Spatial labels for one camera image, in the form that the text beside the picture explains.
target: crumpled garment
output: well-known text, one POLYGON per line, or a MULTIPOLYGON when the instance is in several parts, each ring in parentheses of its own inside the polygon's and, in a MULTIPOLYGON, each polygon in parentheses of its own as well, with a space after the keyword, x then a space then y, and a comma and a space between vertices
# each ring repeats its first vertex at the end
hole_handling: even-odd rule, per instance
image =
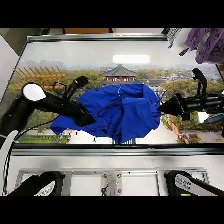
POLYGON ((207 33, 210 33, 210 36, 196 56, 196 62, 198 64, 206 61, 223 63, 224 28, 192 28, 185 41, 185 45, 191 50, 196 49, 207 33))
POLYGON ((59 116, 51 130, 60 134, 65 129, 83 130, 96 137, 110 137, 117 144, 143 138, 160 124, 160 98, 144 84, 109 85, 89 90, 78 98, 96 123, 79 127, 69 117, 59 116))

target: cable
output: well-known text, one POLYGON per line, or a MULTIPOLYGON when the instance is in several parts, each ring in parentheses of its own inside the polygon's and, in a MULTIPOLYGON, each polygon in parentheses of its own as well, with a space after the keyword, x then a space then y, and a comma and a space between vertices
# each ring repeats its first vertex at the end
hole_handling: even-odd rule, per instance
MULTIPOLYGON (((17 136, 15 137, 15 141, 17 139, 19 139, 22 135, 27 133, 28 131, 30 131, 34 128, 40 127, 42 125, 45 125, 45 124, 49 124, 49 123, 53 122, 54 120, 56 120, 58 117, 59 117, 59 115, 57 117, 55 117, 54 119, 50 120, 50 121, 47 121, 47 122, 42 123, 42 124, 35 125, 35 126, 33 126, 31 128, 28 128, 27 130, 25 130, 21 133, 18 133, 17 136)), ((10 156, 11 156, 11 152, 12 152, 13 146, 15 144, 15 141, 12 143, 12 145, 11 145, 9 151, 8 151, 8 154, 6 156, 6 159, 5 159, 5 164, 4 164, 4 169, 3 169, 3 191, 2 191, 2 195, 7 194, 6 188, 7 188, 7 179, 8 179, 8 172, 9 172, 9 162, 10 162, 10 156)))

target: metal frame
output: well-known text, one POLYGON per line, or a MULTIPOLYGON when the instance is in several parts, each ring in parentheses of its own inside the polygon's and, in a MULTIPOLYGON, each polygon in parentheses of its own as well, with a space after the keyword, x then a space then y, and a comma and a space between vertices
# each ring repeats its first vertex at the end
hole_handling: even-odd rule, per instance
MULTIPOLYGON (((28 36, 21 52, 18 65, 27 43, 68 41, 167 41, 166 34, 155 33, 111 33, 111 34, 66 34, 28 36)), ((41 145, 15 144, 14 156, 184 156, 224 155, 224 144, 198 145, 41 145)))
MULTIPOLYGON (((111 187, 109 195, 119 196, 122 195, 122 177, 128 176, 155 176, 157 181, 158 196, 167 196, 168 191, 166 187, 166 179, 164 174, 171 170, 183 170, 190 173, 193 177, 194 174, 200 174, 202 181, 209 184, 208 173, 204 168, 197 167, 173 167, 173 168, 150 168, 150 169, 60 169, 57 170, 65 174, 62 196, 70 195, 71 179, 72 176, 100 176, 102 178, 102 187, 105 187, 108 182, 111 181, 108 175, 115 177, 117 181, 117 187, 111 187)), ((49 170, 39 169, 21 169, 17 175, 15 188, 20 186, 24 174, 40 175, 41 173, 49 170)))

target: metal bracket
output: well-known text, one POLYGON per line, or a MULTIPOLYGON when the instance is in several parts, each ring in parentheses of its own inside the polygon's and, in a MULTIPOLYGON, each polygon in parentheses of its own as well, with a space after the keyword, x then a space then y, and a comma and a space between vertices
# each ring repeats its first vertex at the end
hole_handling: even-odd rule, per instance
POLYGON ((121 172, 103 173, 102 196, 119 196, 122 193, 121 172))

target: patterned fabric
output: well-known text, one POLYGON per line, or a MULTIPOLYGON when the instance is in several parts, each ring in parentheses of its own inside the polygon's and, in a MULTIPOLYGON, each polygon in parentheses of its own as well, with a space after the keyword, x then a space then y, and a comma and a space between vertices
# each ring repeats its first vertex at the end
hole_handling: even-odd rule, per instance
POLYGON ((187 45, 190 50, 194 50, 208 33, 210 33, 210 36, 199 51, 195 60, 198 64, 202 64, 205 61, 223 63, 224 28, 192 28, 185 41, 185 45, 187 45))
POLYGON ((170 45, 168 48, 171 48, 173 46, 173 42, 176 38, 176 36, 179 34, 182 28, 170 28, 169 33, 167 34, 167 40, 169 41, 170 45))

